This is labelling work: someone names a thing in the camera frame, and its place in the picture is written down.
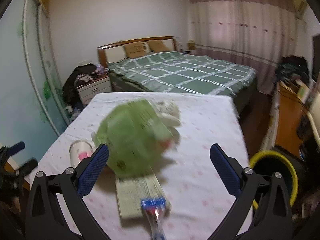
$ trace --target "paper cup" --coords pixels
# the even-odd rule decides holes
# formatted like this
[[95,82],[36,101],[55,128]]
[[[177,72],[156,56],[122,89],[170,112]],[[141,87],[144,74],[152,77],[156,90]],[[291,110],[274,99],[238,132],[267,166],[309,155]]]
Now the paper cup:
[[70,164],[75,168],[82,159],[90,157],[93,153],[92,146],[85,140],[74,141],[69,149]]

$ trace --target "pink polka dot cloth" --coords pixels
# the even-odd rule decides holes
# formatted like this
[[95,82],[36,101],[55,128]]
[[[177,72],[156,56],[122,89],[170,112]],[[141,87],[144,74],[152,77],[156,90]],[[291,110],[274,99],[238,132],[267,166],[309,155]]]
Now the pink polka dot cloth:
[[[118,104],[141,98],[156,102],[173,100],[181,112],[182,125],[177,128],[181,135],[180,144],[176,150],[165,152],[152,167],[171,203],[163,224],[166,237],[168,240],[207,240],[235,201],[210,161],[210,146],[218,143],[228,156],[236,158],[243,167],[249,166],[230,97],[139,92],[98,94],[53,143],[28,180],[32,182],[40,170],[47,175],[63,172],[70,166],[69,147],[73,141],[84,139],[94,146],[91,133],[97,130],[101,120]],[[61,195],[58,200],[69,228],[79,234]],[[112,240],[128,237],[150,240],[150,225],[146,218],[121,221],[114,175],[103,171],[83,200]],[[247,230],[251,217],[252,211],[239,233]]]

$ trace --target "green checkered bedding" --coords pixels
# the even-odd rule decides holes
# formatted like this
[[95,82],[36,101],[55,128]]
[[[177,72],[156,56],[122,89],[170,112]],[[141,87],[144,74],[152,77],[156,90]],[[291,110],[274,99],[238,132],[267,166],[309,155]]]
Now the green checkered bedding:
[[122,79],[146,91],[235,95],[253,82],[253,68],[208,56],[186,55],[177,51],[125,58],[108,63]]

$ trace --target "white wall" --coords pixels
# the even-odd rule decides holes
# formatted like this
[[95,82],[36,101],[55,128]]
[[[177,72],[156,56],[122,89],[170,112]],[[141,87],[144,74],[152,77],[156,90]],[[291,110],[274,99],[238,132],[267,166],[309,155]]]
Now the white wall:
[[64,83],[83,60],[98,62],[97,47],[152,36],[187,39],[186,0],[50,0],[50,27]]
[[313,67],[313,37],[320,33],[320,23],[310,6],[303,13],[302,21],[298,21],[298,38],[296,56],[304,56],[308,62],[310,74]]

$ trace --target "metal screw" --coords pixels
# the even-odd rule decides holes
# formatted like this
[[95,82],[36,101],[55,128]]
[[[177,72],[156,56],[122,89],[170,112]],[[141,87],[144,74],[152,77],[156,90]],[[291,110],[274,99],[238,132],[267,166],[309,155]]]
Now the metal screw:
[[42,171],[39,171],[37,174],[36,174],[37,178],[41,178],[43,176],[43,172]]
[[275,176],[280,179],[282,177],[282,174],[280,172],[275,172]]
[[72,174],[75,169],[70,167],[66,169],[66,174]]
[[253,170],[251,168],[244,168],[244,173],[251,175],[253,173]]

